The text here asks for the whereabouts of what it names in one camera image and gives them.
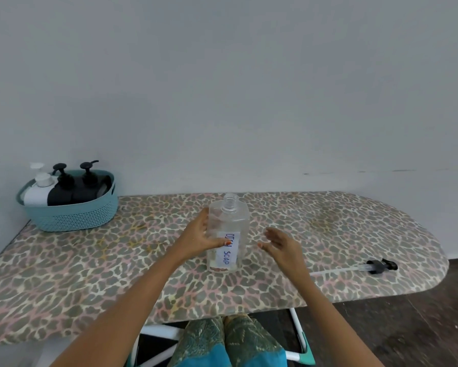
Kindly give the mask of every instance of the dark brown floor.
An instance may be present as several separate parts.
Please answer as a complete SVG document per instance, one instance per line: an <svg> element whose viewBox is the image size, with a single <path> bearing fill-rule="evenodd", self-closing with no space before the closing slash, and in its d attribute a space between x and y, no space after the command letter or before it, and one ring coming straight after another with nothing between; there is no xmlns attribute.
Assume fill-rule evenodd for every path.
<svg viewBox="0 0 458 367"><path fill-rule="evenodd" d="M458 366L458 259L450 261L447 276L432 290L335 306L386 367ZM307 309L298 308L297 314L316 365L332 366L330 354ZM288 311L258 313L254 317L287 350L299 351ZM154 354L163 350L159 343L163 341L141 335L138 363L152 356L149 350L155 350ZM289 365L301 364L289 362Z"/></svg>

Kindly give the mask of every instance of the forearm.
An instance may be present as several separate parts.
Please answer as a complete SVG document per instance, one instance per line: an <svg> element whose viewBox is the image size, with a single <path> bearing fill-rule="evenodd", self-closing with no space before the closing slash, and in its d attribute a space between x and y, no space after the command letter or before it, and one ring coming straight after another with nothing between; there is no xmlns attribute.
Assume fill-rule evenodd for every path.
<svg viewBox="0 0 458 367"><path fill-rule="evenodd" d="M294 284L316 320L337 366L383 367L310 276L302 276Z"/></svg>
<svg viewBox="0 0 458 367"><path fill-rule="evenodd" d="M170 255L154 263L117 302L102 313L51 367L120 367L179 261Z"/></svg>

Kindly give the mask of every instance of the blue fabric trim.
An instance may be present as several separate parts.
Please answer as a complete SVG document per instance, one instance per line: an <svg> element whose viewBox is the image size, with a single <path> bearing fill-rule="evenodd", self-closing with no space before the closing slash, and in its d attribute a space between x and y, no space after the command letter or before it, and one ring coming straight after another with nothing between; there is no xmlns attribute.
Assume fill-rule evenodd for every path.
<svg viewBox="0 0 458 367"><path fill-rule="evenodd" d="M243 367L287 367L287 356L283 349L263 351L243 364Z"/></svg>
<svg viewBox="0 0 458 367"><path fill-rule="evenodd" d="M222 344L215 345L208 354L183 360L177 367L229 367L231 361Z"/></svg>

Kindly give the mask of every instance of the hand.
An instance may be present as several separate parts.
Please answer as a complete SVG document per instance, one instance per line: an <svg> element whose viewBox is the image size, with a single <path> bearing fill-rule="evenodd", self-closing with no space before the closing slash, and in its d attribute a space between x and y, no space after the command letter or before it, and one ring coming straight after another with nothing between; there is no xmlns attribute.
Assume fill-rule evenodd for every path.
<svg viewBox="0 0 458 367"><path fill-rule="evenodd" d="M181 236L175 243L168 248L166 256L175 259L178 265L182 265L186 260L211 248L230 245L231 241L227 238L207 238L208 208L204 208L198 216L189 222Z"/></svg>
<svg viewBox="0 0 458 367"><path fill-rule="evenodd" d="M309 271L304 262L300 244L288 234L276 228L266 228L265 236L270 242L259 242L258 247L275 259L280 270L292 283L302 277L308 277Z"/></svg>

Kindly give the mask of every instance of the person's right hand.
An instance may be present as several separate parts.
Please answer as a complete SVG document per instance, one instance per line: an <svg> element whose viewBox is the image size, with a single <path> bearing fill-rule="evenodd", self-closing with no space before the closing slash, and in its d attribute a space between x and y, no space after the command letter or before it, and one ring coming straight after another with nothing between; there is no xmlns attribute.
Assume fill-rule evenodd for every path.
<svg viewBox="0 0 458 367"><path fill-rule="evenodd" d="M280 270L293 283L307 274L307 266L300 244L288 234L276 228L266 228L265 236L270 242L259 242L258 247L265 250L275 259Z"/></svg>

